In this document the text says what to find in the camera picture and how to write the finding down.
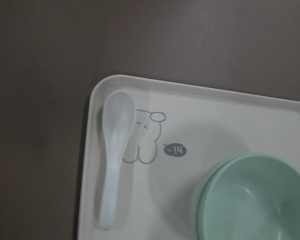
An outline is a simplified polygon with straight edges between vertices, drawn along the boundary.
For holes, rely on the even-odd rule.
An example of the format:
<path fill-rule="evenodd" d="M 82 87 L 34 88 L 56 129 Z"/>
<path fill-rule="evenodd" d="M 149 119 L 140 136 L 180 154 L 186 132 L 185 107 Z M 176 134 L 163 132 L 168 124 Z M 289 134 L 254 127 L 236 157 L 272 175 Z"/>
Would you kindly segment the green bowl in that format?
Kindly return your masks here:
<path fill-rule="evenodd" d="M 202 196 L 202 192 L 209 182 L 210 178 L 214 175 L 218 169 L 224 165 L 224 161 L 221 161 L 211 167 L 207 172 L 202 174 L 200 178 L 196 181 L 189 205 L 189 222 L 191 229 L 191 238 L 193 240 L 199 240 L 199 230 L 198 230 L 198 210 L 200 206 L 200 199 Z"/>
<path fill-rule="evenodd" d="M 200 240 L 300 240 L 300 172 L 260 153 L 223 163 L 202 191 Z"/>

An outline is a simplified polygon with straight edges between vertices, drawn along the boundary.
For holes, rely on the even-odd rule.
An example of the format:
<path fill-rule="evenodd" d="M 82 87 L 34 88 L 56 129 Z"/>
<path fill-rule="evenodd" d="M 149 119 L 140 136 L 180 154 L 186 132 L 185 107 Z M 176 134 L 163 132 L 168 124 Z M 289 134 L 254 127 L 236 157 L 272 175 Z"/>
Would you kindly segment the white ceramic spoon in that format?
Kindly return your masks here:
<path fill-rule="evenodd" d="M 102 130 L 106 166 L 98 218 L 99 226 L 102 229 L 111 229 L 116 221 L 122 158 L 132 134 L 135 117 L 135 102 L 128 92 L 114 91 L 105 100 L 102 112 Z"/>

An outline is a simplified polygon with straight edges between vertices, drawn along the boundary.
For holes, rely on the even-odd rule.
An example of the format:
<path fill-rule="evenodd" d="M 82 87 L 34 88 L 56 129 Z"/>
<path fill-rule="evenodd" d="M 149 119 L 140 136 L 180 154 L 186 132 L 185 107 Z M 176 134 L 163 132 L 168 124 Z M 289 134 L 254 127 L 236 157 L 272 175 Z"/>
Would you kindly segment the white rectangular tray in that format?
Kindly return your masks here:
<path fill-rule="evenodd" d="M 137 115 L 121 165 L 116 222 L 98 225 L 105 177 L 102 111 L 112 92 L 133 97 Z M 300 102 L 127 75 L 90 95 L 80 196 L 80 240 L 190 240 L 196 182 L 243 153 L 282 158 L 300 171 Z"/>

